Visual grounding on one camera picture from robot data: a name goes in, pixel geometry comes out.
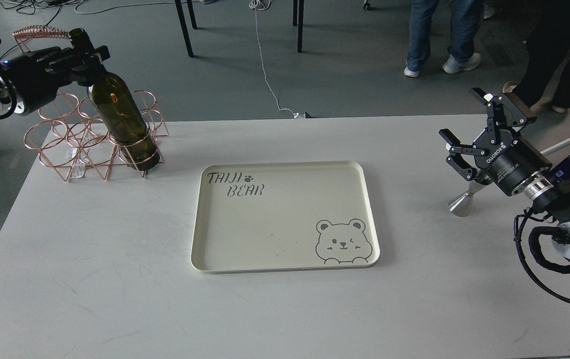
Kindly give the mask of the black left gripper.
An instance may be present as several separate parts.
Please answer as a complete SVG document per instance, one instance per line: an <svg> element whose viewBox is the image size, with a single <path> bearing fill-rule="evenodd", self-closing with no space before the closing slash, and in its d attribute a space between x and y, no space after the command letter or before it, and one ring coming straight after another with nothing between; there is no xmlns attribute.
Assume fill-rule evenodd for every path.
<svg viewBox="0 0 570 359"><path fill-rule="evenodd" d="M78 48L50 47L1 62L6 84L16 93L14 113L28 115L54 101L57 91L77 82L89 88L106 73L107 46L83 52Z"/></svg>

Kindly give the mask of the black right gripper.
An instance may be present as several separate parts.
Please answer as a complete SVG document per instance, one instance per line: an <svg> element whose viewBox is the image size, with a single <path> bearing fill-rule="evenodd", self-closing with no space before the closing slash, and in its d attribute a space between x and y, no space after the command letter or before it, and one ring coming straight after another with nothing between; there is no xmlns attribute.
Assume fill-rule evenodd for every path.
<svg viewBox="0 0 570 359"><path fill-rule="evenodd" d="M446 161L466 181L472 181L479 177L479 170L463 155L479 157L479 168L504 194L513 196L523 181L552 166L516 132L534 123L537 116L511 92L492 95L481 88L471 88L470 93L486 107L486 130L479 135L480 149L463 145L450 129L441 129L438 134L449 146Z"/></svg>

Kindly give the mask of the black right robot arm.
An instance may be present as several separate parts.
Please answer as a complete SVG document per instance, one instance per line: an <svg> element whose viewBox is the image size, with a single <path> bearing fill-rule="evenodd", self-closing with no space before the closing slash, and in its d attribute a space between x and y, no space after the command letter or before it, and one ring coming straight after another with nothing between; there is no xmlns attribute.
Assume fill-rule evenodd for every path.
<svg viewBox="0 0 570 359"><path fill-rule="evenodd" d="M489 184L496 184L508 197L526 195L532 206L514 219L514 242L518 258L527 275L542 290L570 304L570 298L545 286L533 273L522 249L522 234L527 220L549 221L534 227L528 238L529 250L541 267L560 274L570 274L570 155L553 166L521 134L520 129L533 123L536 116L513 93L491 95L472 88L486 108L486 127L470 145L449 129L439 131L447 143L447 163L468 181L468 189L449 202L456 216L470 213L473 196Z"/></svg>

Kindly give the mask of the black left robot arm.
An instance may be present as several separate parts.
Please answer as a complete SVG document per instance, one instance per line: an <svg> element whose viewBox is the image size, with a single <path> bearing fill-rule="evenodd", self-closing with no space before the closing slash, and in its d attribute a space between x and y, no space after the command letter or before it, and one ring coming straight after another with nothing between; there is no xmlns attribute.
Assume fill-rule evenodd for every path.
<svg viewBox="0 0 570 359"><path fill-rule="evenodd" d="M60 88L76 82L91 86L102 73L108 47L95 47L82 28L65 31L33 26L37 35L61 35L71 47L27 51L10 60L0 59L0 120L25 116L53 102Z"/></svg>

